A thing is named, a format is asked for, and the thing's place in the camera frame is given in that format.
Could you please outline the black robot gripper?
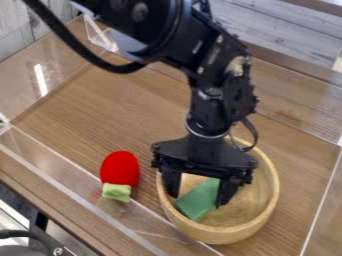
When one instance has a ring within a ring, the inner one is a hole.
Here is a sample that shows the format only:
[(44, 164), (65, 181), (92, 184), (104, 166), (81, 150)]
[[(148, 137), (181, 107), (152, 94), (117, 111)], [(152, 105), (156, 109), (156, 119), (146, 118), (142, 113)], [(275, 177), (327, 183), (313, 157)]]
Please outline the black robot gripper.
[(221, 179), (215, 206), (224, 206), (243, 183), (252, 182), (257, 160), (224, 138), (204, 139), (193, 135), (152, 144), (152, 166), (161, 173), (167, 194), (177, 198), (181, 175)]

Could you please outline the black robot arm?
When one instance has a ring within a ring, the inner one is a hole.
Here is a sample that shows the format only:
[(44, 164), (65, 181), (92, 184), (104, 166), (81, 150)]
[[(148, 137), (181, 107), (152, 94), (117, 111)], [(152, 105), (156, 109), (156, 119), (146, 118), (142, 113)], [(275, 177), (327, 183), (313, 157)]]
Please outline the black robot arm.
[(257, 161), (233, 140), (236, 123), (256, 134), (247, 116), (259, 98), (251, 82), (251, 55), (237, 36), (212, 18), (208, 0), (69, 0), (94, 20), (140, 44), (125, 53), (130, 62), (108, 63), (77, 40), (40, 0), (21, 0), (69, 48), (94, 66), (128, 74), (153, 62), (184, 72), (191, 89), (185, 116), (187, 136), (150, 145), (150, 165), (159, 169), (163, 188), (179, 195), (181, 175), (216, 178), (217, 207), (240, 186), (252, 181)]

